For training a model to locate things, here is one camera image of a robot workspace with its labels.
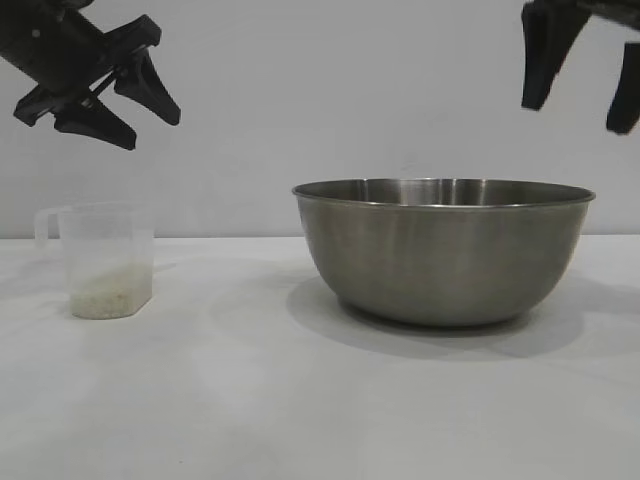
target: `robotic arm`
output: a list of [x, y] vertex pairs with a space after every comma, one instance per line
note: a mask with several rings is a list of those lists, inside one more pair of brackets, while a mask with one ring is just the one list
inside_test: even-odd
[[[573, 42], [591, 15], [640, 30], [640, 0], [534, 0], [522, 10], [526, 70], [522, 106], [540, 110]], [[627, 43], [607, 129], [629, 133], [640, 118], [640, 43]]]
[[38, 86], [14, 115], [29, 126], [47, 113], [60, 132], [86, 135], [127, 150], [135, 131], [98, 96], [115, 92], [145, 106], [170, 125], [180, 108], [155, 71], [148, 47], [161, 30], [149, 17], [103, 33], [81, 13], [93, 0], [0, 0], [0, 56]]

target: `metal mixing bowl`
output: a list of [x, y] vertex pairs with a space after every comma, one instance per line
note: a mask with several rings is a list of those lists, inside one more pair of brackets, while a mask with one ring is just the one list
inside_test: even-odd
[[594, 194], [505, 180], [339, 180], [294, 188], [313, 260], [344, 301], [390, 319], [516, 317], [562, 277]]

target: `measuring cup handle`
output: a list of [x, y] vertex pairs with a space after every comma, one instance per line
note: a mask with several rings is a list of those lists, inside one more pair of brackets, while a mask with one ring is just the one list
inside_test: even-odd
[[49, 240], [49, 217], [68, 210], [68, 208], [69, 207], [45, 208], [36, 213], [36, 218], [33, 222], [36, 248], [43, 249], [47, 246], [47, 240]]

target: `white backdrop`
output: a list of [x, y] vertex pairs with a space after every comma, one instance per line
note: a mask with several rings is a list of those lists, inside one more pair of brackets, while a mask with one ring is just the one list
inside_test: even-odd
[[589, 232], [640, 232], [640, 128], [606, 132], [624, 28], [592, 19], [541, 113], [520, 109], [522, 2], [96, 0], [109, 30], [147, 13], [183, 108], [164, 125], [114, 94], [134, 153], [13, 119], [32, 82], [0, 63], [0, 236], [39, 208], [133, 199], [164, 236], [300, 232], [290, 188], [344, 177], [495, 177], [586, 186]]

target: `clear plastic cup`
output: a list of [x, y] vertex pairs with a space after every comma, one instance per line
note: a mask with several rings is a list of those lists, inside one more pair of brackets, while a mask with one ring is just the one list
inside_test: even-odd
[[48, 208], [35, 219], [36, 246], [57, 216], [71, 313], [109, 319], [133, 315], [149, 301], [153, 280], [153, 218], [140, 205], [109, 202]]

